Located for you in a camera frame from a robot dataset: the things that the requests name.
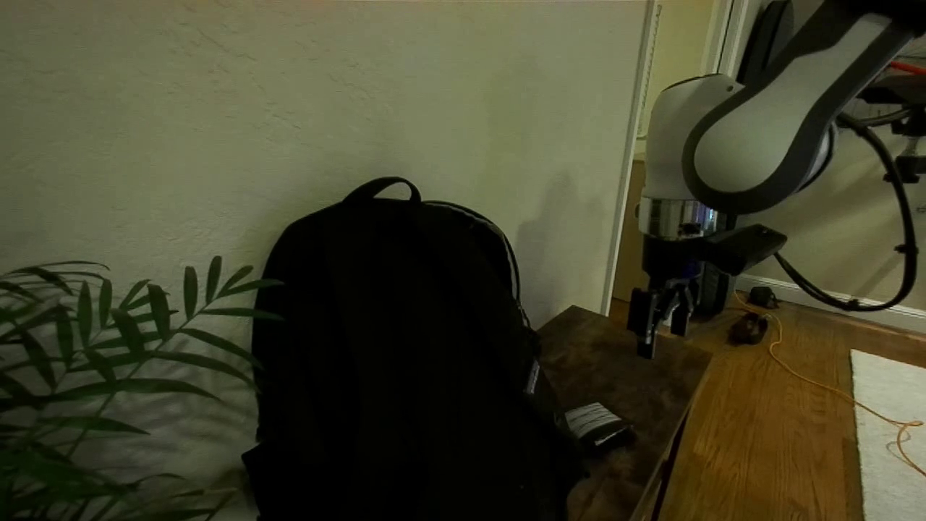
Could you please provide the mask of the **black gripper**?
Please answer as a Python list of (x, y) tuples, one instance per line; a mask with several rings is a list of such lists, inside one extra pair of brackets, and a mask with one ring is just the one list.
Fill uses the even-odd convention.
[(647, 291), (634, 291), (629, 309), (636, 353), (643, 359), (653, 357), (658, 321), (669, 312), (675, 337), (688, 334), (688, 318), (707, 321), (717, 317), (733, 280), (785, 243), (786, 238), (767, 227), (744, 227), (694, 241), (647, 238), (643, 246)]

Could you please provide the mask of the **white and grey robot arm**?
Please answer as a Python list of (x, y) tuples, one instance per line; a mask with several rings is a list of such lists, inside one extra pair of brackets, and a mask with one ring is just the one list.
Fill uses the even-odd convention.
[(825, 170), (846, 105), (921, 34), (924, 0), (825, 0), (763, 73), (662, 89), (639, 199), (647, 283), (629, 309), (639, 357), (653, 353), (659, 325), (685, 330), (710, 267), (740, 275), (781, 254), (779, 231), (734, 220), (808, 189)]

